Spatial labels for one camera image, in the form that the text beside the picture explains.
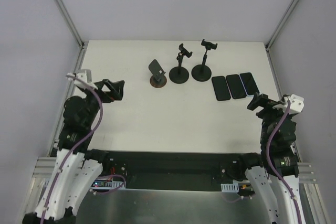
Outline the black phone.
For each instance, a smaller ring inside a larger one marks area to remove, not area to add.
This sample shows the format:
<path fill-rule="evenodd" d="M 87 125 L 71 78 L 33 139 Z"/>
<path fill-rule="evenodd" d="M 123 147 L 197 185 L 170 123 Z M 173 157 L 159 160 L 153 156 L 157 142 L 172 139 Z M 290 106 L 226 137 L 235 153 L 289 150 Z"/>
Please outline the black phone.
<path fill-rule="evenodd" d="M 230 91 L 224 76 L 212 77 L 212 84 L 217 101 L 228 101 L 231 99 Z"/>
<path fill-rule="evenodd" d="M 226 81 L 233 99 L 243 99 L 247 96 L 238 74 L 227 75 Z"/>

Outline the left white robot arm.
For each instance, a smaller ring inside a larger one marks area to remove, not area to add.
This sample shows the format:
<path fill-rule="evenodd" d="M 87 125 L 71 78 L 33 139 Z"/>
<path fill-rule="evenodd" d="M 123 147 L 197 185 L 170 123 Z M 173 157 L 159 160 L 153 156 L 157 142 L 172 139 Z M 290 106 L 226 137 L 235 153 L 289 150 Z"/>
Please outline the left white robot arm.
<path fill-rule="evenodd" d="M 53 172 L 40 202 L 33 212 L 24 215 L 23 223 L 75 223 L 93 182 L 111 170 L 109 161 L 89 158 L 86 152 L 102 121 L 102 105 L 123 99 L 125 81 L 90 83 L 73 75 L 68 78 L 85 97 L 71 96 L 64 103 L 64 124 Z"/>

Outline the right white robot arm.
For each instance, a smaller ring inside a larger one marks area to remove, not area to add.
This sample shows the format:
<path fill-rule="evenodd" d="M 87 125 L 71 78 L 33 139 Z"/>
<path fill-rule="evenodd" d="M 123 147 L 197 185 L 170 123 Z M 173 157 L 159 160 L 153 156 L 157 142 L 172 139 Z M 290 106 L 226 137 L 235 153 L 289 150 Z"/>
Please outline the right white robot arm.
<path fill-rule="evenodd" d="M 302 112 L 304 99 L 295 94 L 274 101 L 256 93 L 247 108 L 261 107 L 260 154 L 242 156 L 236 173 L 248 179 L 261 200 L 267 223 L 305 223 L 300 193 L 298 157 L 292 147 L 296 141 L 293 117 Z"/>

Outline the black round-base phone stand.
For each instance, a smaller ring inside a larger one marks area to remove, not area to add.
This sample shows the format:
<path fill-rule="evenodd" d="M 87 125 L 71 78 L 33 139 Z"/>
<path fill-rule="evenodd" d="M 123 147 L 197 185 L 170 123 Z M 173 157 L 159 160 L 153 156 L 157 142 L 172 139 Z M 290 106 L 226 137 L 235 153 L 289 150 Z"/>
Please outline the black round-base phone stand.
<path fill-rule="evenodd" d="M 202 63 L 193 67 L 192 77 L 194 80 L 198 82 L 205 82 L 208 81 L 212 76 L 211 69 L 206 65 L 208 57 L 207 54 L 211 50 L 216 50 L 218 44 L 217 43 L 214 44 L 210 41 L 206 41 L 205 39 L 203 39 L 201 41 L 201 45 L 205 48 L 205 53 L 203 55 Z"/>

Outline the wooden-base phone stand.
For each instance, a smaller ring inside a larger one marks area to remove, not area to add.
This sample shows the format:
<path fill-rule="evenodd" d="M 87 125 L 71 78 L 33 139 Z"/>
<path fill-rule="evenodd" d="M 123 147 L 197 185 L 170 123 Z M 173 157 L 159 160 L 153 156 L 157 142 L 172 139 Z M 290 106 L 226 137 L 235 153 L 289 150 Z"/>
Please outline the wooden-base phone stand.
<path fill-rule="evenodd" d="M 165 76 L 166 72 L 162 69 L 161 65 L 156 59 L 153 59 L 148 66 L 152 76 L 150 77 L 150 85 L 154 88 L 162 88 L 167 83 Z"/>

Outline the light blue cased phone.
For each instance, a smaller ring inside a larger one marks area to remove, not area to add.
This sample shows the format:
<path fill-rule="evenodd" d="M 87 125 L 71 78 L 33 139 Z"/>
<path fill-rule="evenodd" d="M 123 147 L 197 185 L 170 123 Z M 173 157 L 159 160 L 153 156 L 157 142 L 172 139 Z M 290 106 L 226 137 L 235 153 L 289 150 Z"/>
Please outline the light blue cased phone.
<path fill-rule="evenodd" d="M 254 95 L 255 93 L 260 93 L 251 72 L 240 73 L 239 76 L 248 96 Z"/>

